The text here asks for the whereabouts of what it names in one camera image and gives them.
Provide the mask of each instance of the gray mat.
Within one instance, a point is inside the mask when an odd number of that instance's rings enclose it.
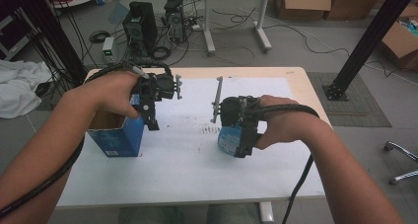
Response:
[[[323,92],[322,85],[331,84],[336,76],[336,73],[308,73],[313,88],[332,125],[391,127],[360,75],[354,78],[346,91],[348,101],[329,101]]]

